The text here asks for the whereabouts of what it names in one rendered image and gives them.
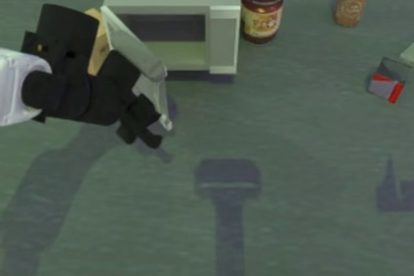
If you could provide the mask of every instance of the yellow label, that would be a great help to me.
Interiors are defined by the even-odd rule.
[[[282,8],[270,13],[257,13],[245,7],[241,9],[241,18],[245,22],[245,33],[252,37],[268,37],[276,33],[280,25]]]

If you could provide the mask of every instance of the beige box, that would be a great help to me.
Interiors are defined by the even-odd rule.
[[[93,46],[92,56],[88,67],[88,73],[92,76],[96,76],[102,66],[102,63],[108,56],[110,48],[105,25],[102,23],[101,13],[95,8],[91,8],[85,13],[99,20],[99,28],[98,32],[96,33],[96,40]]]

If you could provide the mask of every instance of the white object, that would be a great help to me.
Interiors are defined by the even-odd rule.
[[[23,82],[35,70],[52,73],[44,59],[0,48],[0,126],[29,121],[41,112],[27,107],[21,99]]]
[[[411,66],[414,66],[414,43],[400,54],[400,58]]]
[[[125,28],[140,37],[168,71],[237,72],[241,0],[104,0],[103,3],[104,10],[120,17]],[[111,41],[118,41],[118,36],[122,35],[109,29]]]
[[[142,73],[133,87],[134,94],[142,93],[154,104],[161,114],[159,122],[170,131],[172,122],[168,113],[166,66],[107,7],[101,7],[101,14],[110,49],[119,51]]]

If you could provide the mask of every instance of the gray table surface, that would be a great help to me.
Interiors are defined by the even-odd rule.
[[[411,275],[414,84],[392,105],[364,80],[414,41],[413,1],[369,0],[342,28],[332,0],[286,0],[275,41],[240,43],[233,84],[168,82],[175,131],[157,152],[59,120],[0,129],[3,275]],[[0,0],[0,46],[18,49],[43,3],[101,2]],[[244,166],[236,181],[243,160],[261,179],[243,227],[231,218],[246,182],[214,204],[195,190],[202,161],[215,160],[219,186],[231,159]]]

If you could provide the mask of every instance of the table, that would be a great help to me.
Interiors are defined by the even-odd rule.
[[[396,211],[390,198],[378,208],[376,189],[392,195],[387,159],[397,183],[413,177],[414,86],[395,105],[364,89],[383,56],[414,41],[412,1],[369,0],[361,24],[342,28],[332,0],[286,0],[275,41],[240,43],[232,84],[168,82],[175,131],[155,153],[123,145],[112,128],[50,120],[0,129],[3,269],[413,273],[410,190],[407,208]],[[0,46],[19,48],[48,2],[86,10],[102,0],[0,0]],[[238,171],[229,176],[231,165]]]

